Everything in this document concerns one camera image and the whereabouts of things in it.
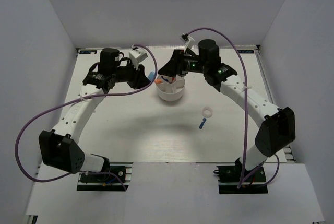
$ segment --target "white platform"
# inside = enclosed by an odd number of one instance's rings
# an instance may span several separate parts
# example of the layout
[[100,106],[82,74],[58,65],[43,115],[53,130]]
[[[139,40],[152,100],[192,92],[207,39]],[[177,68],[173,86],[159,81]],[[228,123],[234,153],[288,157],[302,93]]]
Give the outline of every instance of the white platform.
[[[283,164],[268,194],[219,195],[215,164],[134,163],[127,192],[76,191],[78,175],[37,183],[28,215],[37,224],[238,223],[311,224],[323,221],[303,164]],[[266,164],[267,177],[275,164]],[[61,171],[42,165],[39,178]]]
[[[153,53],[161,67],[172,50],[154,49]],[[221,50],[221,56],[243,76],[232,50]],[[249,83],[266,98],[256,56],[244,54],[243,59]],[[66,101],[77,97],[88,68],[98,60],[98,55],[78,56]],[[144,65],[147,74],[153,70],[150,59]],[[126,84],[116,84],[112,92],[129,90]],[[205,106],[213,108],[213,117],[200,130]],[[38,224],[322,221],[303,164],[282,164],[268,194],[219,195],[218,181],[213,175],[216,164],[189,163],[234,162],[242,154],[243,113],[232,100],[208,86],[200,74],[186,76],[186,93],[176,103],[163,102],[155,87],[137,95],[106,98],[87,123],[79,144],[85,152],[106,156],[111,161],[136,162],[128,191],[76,191],[77,174],[51,183],[36,183],[27,215],[38,215]],[[250,119],[249,146],[257,131]],[[286,162],[282,151],[278,155]],[[268,178],[275,169],[276,164],[265,165]],[[38,178],[63,173],[42,165]]]
[[[162,67],[172,49],[153,49]],[[99,61],[96,55],[78,55],[66,101],[77,98],[89,67]],[[221,50],[223,62],[243,77],[240,61],[233,50]],[[242,54],[249,84],[267,98],[255,54]],[[154,65],[143,62],[148,75]],[[84,152],[99,154],[115,162],[182,161],[234,162],[242,154],[244,111],[232,100],[209,86],[202,74],[188,74],[185,94],[180,101],[164,102],[155,85],[132,96],[106,98],[88,121],[79,145]],[[129,92],[127,84],[116,84],[110,93]],[[202,109],[209,106],[213,117],[199,129]],[[254,144],[258,127],[249,120],[248,146]],[[283,151],[278,153],[286,162]]]

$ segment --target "small white object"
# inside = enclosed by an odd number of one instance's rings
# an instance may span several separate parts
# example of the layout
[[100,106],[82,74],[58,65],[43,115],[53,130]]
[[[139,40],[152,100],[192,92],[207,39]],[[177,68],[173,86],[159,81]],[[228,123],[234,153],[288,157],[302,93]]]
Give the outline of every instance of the small white object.
[[80,169],[81,171],[101,172],[103,164],[104,159],[102,157],[85,153],[85,159]]
[[88,101],[87,99],[85,99],[85,98],[82,96],[82,93],[80,93],[80,95],[79,95],[79,99],[80,99],[81,101],[85,101],[85,102]]
[[130,181],[131,180],[131,174],[126,174],[125,175],[125,180]]
[[210,118],[213,115],[213,110],[211,107],[204,107],[202,110],[202,115],[205,118]]
[[168,83],[161,78],[161,75],[157,79],[162,80],[162,83],[157,84],[157,92],[161,99],[166,101],[175,101],[182,97],[185,88],[184,77],[176,76],[176,81]]
[[242,89],[242,91],[245,91],[246,89],[251,89],[252,86],[244,86],[244,88]]
[[184,45],[184,52],[186,52],[187,48],[191,49],[194,44],[195,44],[194,38],[188,36],[188,41]]
[[138,70],[139,63],[147,58],[147,53],[141,48],[132,49],[129,51],[129,58],[135,69]]

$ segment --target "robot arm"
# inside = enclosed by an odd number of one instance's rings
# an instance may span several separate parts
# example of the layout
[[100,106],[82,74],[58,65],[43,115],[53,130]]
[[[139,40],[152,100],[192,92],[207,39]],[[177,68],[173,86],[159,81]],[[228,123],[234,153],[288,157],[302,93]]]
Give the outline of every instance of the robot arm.
[[117,49],[103,49],[100,62],[95,63],[83,80],[79,97],[81,101],[71,105],[66,115],[51,129],[42,131],[39,144],[43,162],[69,173],[79,171],[101,172],[109,167],[105,157],[84,153],[79,147],[80,135],[104,96],[89,98],[91,95],[104,95],[118,82],[127,82],[133,89],[147,86],[150,81],[145,76],[144,66],[139,63],[147,57],[142,49],[132,49],[129,58],[120,60]]
[[[233,68],[221,63],[219,47],[215,41],[200,41],[199,54],[196,55],[187,48],[187,45],[192,45],[193,39],[188,39],[187,35],[183,35],[182,38],[187,41],[185,49],[174,50],[171,59],[158,71],[158,74],[175,77],[185,76],[188,72],[202,73],[209,85],[244,109],[244,84]],[[293,111],[269,103],[250,88],[247,92],[248,114],[259,126],[259,132],[255,138],[255,145],[246,153],[246,174],[295,140]],[[242,161],[242,157],[235,161],[240,170]]]

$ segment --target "white wall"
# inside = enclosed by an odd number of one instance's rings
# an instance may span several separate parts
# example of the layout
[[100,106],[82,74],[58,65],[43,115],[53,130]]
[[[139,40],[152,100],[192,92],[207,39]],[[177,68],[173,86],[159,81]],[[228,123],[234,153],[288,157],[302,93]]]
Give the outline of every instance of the white wall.
[[[50,0],[75,47],[180,45],[200,26],[260,44],[284,0]],[[212,33],[197,33],[201,38]]]
[[[32,182],[16,165],[15,139],[26,121],[64,99],[76,51],[49,0],[0,5],[0,223],[21,223]],[[23,136],[19,150],[30,174],[40,161],[38,135],[54,120],[46,116]]]
[[285,0],[261,46],[276,102],[295,111],[292,150],[306,164],[326,223],[334,223],[333,52],[334,0]]

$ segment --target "purple cable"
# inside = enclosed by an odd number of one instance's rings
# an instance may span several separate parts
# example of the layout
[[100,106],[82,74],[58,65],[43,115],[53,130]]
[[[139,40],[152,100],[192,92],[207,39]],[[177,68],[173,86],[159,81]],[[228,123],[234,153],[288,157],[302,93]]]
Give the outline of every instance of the purple cable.
[[271,177],[271,179],[269,181],[267,181],[265,184],[262,184],[258,187],[263,187],[263,186],[268,185],[270,182],[272,182],[275,179],[276,175],[278,174],[278,170],[280,169],[280,158],[278,158],[278,156],[276,154],[274,154],[274,156],[277,159],[277,168],[276,168],[275,173],[273,174],[273,176]]
[[124,191],[126,191],[126,187],[125,187],[124,183],[121,181],[121,179],[116,174],[114,174],[112,172],[97,172],[97,173],[95,173],[95,172],[88,172],[88,174],[94,174],[94,175],[108,174],[108,175],[114,176],[118,180],[118,182],[120,182],[120,184],[124,188]]
[[[271,177],[271,179],[270,179],[269,181],[267,181],[265,184],[262,184],[262,185],[260,185],[260,186],[258,186],[258,187],[262,187],[262,186],[266,186],[266,185],[268,185],[270,182],[272,182],[272,181],[275,179],[276,175],[278,174],[278,170],[280,169],[280,158],[278,158],[278,156],[277,156],[276,154],[274,154],[274,156],[275,156],[276,159],[277,159],[277,168],[276,168],[275,174]],[[243,181],[243,182],[245,182],[249,177],[251,177],[251,176],[252,176],[257,170],[259,170],[264,164],[265,164],[265,163],[263,162],[263,163],[261,163],[260,165],[258,165],[256,168],[254,168],[248,175],[246,175],[246,176],[244,177],[244,181]]]
[[235,50],[236,54],[239,57],[239,60],[241,62],[242,65],[242,69],[244,71],[244,76],[245,76],[245,104],[244,104],[244,110],[245,110],[245,134],[244,134],[244,151],[243,151],[243,160],[242,160],[242,168],[241,168],[241,175],[240,175],[240,180],[238,183],[237,188],[240,189],[242,183],[244,182],[244,174],[245,174],[245,166],[246,166],[246,152],[247,152],[247,135],[248,135],[248,92],[247,92],[247,73],[246,73],[246,67],[245,67],[245,63],[241,58],[241,55],[238,51],[238,49],[235,47],[235,45],[233,44],[233,42],[223,33],[209,28],[209,27],[200,27],[197,29],[194,29],[192,31],[190,31],[189,33],[187,33],[188,35],[190,35],[193,32],[199,31],[199,30],[209,30],[212,32],[215,32],[217,34],[219,34],[220,36],[223,36],[228,42],[229,44],[232,46],[232,48]]
[[[157,73],[158,73],[158,65],[157,65],[157,61],[156,61],[156,58],[154,57],[153,53],[151,52],[151,50],[149,50],[146,46],[143,46],[143,45],[139,45],[139,44],[135,44],[133,46],[136,46],[136,47],[139,47],[139,48],[144,48],[147,52],[149,52],[149,54],[151,55],[152,59],[153,59],[153,62],[154,62],[154,70],[155,70],[155,74],[154,74],[154,79],[152,79],[152,81],[145,87],[143,88],[140,88],[136,91],[132,91],[132,92],[126,92],[126,93],[108,93],[108,94],[105,94],[105,95],[88,95],[88,96],[85,96],[83,97],[84,99],[91,99],[91,98],[94,98],[94,97],[109,97],[109,96],[125,96],[125,95],[134,95],[135,93],[139,93],[141,91],[144,91],[145,89],[147,89],[149,86],[151,86],[153,83],[154,83],[154,80],[156,79],[157,77]],[[55,111],[59,108],[63,108],[67,105],[71,105],[71,104],[74,104],[74,103],[77,103],[81,101],[81,99],[75,99],[75,100],[72,100],[72,101],[69,101],[69,102],[66,102],[64,104],[61,104],[61,105],[58,105],[56,107],[53,107],[53,108],[50,108],[44,112],[41,112],[40,114],[36,115],[35,117],[33,117],[32,119],[30,119],[24,126],[23,128],[21,129],[21,131],[19,132],[17,138],[16,138],[16,141],[15,141],[15,148],[14,148],[14,153],[15,153],[15,159],[16,159],[16,162],[17,162],[17,165],[19,166],[19,169],[21,170],[21,172],[29,179],[29,180],[32,180],[34,182],[51,182],[51,181],[56,181],[58,179],[61,179],[65,176],[68,176],[70,175],[70,173],[66,173],[66,174],[63,174],[59,177],[56,177],[56,178],[52,178],[52,179],[48,179],[48,180],[39,180],[39,179],[36,179],[34,177],[32,177],[30,174],[27,173],[27,171],[24,169],[24,167],[22,166],[22,163],[20,161],[20,158],[19,158],[19,142],[20,142],[20,139],[22,137],[22,134],[24,133],[24,131],[26,130],[26,128],[32,123],[34,122],[35,120],[37,120],[39,117],[47,114],[47,113],[50,113],[52,111]]]

